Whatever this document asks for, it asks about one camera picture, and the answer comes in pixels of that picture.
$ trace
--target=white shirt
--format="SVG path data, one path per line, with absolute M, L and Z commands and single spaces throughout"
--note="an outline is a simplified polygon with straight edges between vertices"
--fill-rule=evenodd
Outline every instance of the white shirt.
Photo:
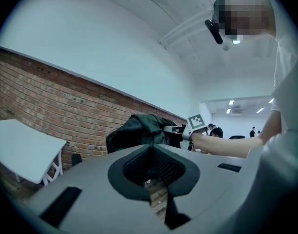
M 298 60 L 298 29 L 279 0 L 270 0 L 275 14 L 278 43 L 275 71 L 275 89 Z M 279 111 L 275 100 L 271 111 Z

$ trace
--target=brick wall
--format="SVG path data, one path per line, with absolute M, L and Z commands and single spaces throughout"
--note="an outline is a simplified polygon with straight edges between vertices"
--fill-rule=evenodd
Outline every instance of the brick wall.
M 64 170 L 70 168 L 73 153 L 80 153 L 84 160 L 106 155 L 106 136 L 131 114 L 154 114 L 185 123 L 113 90 L 0 49 L 0 120 L 15 118 L 65 139 Z

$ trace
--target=ceiling light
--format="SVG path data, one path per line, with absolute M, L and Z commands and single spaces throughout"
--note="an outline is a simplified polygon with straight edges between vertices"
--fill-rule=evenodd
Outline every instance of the ceiling light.
M 261 109 L 259 109 L 258 111 L 257 111 L 257 113 L 260 113 L 262 110 L 264 110 L 265 108 L 264 107 L 262 107 Z

